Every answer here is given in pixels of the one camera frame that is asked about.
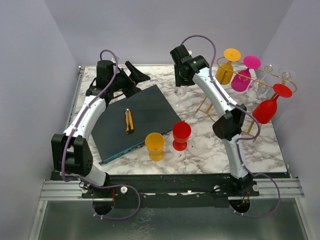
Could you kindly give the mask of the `red plastic wine glass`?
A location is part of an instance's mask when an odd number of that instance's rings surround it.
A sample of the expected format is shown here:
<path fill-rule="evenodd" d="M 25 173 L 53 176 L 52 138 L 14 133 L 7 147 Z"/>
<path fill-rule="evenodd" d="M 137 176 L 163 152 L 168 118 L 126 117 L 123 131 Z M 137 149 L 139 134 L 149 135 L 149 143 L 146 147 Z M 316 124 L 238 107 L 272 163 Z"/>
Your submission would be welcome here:
<path fill-rule="evenodd" d="M 173 142 L 172 146 L 177 151 L 184 151 L 188 146 L 188 139 L 192 133 L 191 126 L 184 121 L 177 122 L 172 129 Z"/>

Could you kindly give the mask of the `yellow plastic wine glass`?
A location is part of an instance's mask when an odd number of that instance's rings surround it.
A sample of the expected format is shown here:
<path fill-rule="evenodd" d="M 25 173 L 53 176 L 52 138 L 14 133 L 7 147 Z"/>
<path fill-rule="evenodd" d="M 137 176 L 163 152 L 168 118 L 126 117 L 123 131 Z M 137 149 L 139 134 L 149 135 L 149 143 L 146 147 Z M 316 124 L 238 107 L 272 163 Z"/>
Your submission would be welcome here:
<path fill-rule="evenodd" d="M 149 152 L 149 158 L 154 162 L 159 162 L 164 157 L 164 137 L 157 132 L 152 132 L 145 138 L 145 146 Z"/>

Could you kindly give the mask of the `gold wire glass rack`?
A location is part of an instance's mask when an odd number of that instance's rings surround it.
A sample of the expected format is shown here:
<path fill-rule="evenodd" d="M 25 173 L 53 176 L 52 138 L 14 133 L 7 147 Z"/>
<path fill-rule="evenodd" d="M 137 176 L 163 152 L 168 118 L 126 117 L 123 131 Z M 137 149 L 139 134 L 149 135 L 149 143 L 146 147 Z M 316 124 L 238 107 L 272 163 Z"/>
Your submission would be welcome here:
<path fill-rule="evenodd" d="M 235 72 L 233 70 L 233 76 L 231 78 L 230 81 L 230 86 L 231 86 L 231 82 L 233 81 L 235 75 L 238 72 Z M 258 80 L 254 79 L 251 77 L 251 81 L 255 81 L 260 83 Z M 215 133 L 220 139 L 230 139 L 232 136 L 231 131 L 234 131 L 235 133 L 239 132 L 239 130 L 241 129 L 241 124 L 243 124 L 244 119 L 245 119 L 245 113 L 242 112 L 241 110 L 234 108 L 232 111 L 227 111 L 226 113 L 224 113 L 222 115 L 222 117 L 220 117 L 217 120 L 217 124 L 214 125 L 214 129 L 217 130 L 217 132 Z"/>

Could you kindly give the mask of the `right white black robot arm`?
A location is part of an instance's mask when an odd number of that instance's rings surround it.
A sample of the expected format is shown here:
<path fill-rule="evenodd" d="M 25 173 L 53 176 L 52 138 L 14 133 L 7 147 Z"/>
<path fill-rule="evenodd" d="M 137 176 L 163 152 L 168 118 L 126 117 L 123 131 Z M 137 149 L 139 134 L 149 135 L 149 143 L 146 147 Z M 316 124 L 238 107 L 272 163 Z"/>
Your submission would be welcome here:
<path fill-rule="evenodd" d="M 213 77 L 209 63 L 201 55 L 192 57 L 181 44 L 170 51 L 174 61 L 175 85 L 198 85 L 215 108 L 219 119 L 212 125 L 214 134 L 222 140 L 230 167 L 230 191 L 241 196 L 253 181 L 245 167 L 242 147 L 242 126 L 247 113 L 244 104 L 239 105 Z"/>

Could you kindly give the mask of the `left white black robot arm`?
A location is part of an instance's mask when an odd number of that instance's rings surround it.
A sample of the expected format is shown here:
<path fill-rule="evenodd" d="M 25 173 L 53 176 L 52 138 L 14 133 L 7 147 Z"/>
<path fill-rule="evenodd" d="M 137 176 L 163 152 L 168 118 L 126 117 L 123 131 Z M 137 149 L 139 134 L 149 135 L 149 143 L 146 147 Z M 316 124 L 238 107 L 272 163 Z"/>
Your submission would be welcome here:
<path fill-rule="evenodd" d="M 53 166 L 61 172 L 62 179 L 66 182 L 81 179 L 92 185 L 101 198 L 110 194 L 110 176 L 94 165 L 88 138 L 115 92 L 122 91 L 129 98 L 141 91 L 137 87 L 139 83 L 151 79 L 129 61 L 125 66 L 130 74 L 119 68 L 115 60 L 98 61 L 96 77 L 85 92 L 79 113 L 62 134 L 54 134 L 51 139 Z"/>

